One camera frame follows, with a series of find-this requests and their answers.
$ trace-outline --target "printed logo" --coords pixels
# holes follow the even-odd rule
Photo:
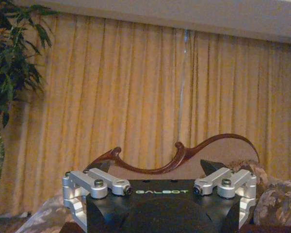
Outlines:
[[[152,193],[152,194],[179,194],[179,193],[187,193],[188,190],[163,190],[161,192],[155,191],[155,190],[136,190],[137,194],[147,194],[147,193]]]

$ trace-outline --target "dark wooden backrest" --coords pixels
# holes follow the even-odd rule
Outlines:
[[[140,169],[125,163],[120,157],[121,148],[114,148],[95,159],[95,163],[112,161],[109,173],[123,179],[196,179],[204,174],[200,159],[228,164],[238,160],[259,162],[258,153],[252,143],[237,134],[220,134],[211,137],[193,148],[181,142],[175,144],[177,152],[172,161],[158,169]]]

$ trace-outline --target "floral cushion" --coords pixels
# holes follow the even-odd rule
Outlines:
[[[291,226],[291,181],[268,187],[255,208],[254,223]]]
[[[238,171],[247,169],[257,176],[257,205],[253,221],[257,225],[291,226],[291,181],[267,176],[255,161],[237,161],[227,165]]]

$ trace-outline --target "yellow curtain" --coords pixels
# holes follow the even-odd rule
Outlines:
[[[291,179],[291,45],[190,32],[187,54],[180,140],[240,134],[269,175]]]
[[[175,154],[185,31],[74,15],[48,24],[53,47],[36,60],[45,92],[15,105],[4,132],[1,213],[36,210],[66,171],[116,146],[138,167]]]
[[[4,132],[0,213],[35,211],[66,171],[115,146],[155,168],[178,139],[218,133],[246,136],[271,175],[291,178],[291,46],[74,15],[48,24],[45,92],[15,104]]]

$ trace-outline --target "round metal cap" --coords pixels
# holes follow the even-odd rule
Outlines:
[[[94,181],[95,187],[102,187],[103,186],[103,180],[102,179],[96,179]]]
[[[221,184],[224,186],[230,186],[232,184],[232,181],[230,179],[222,179]]]

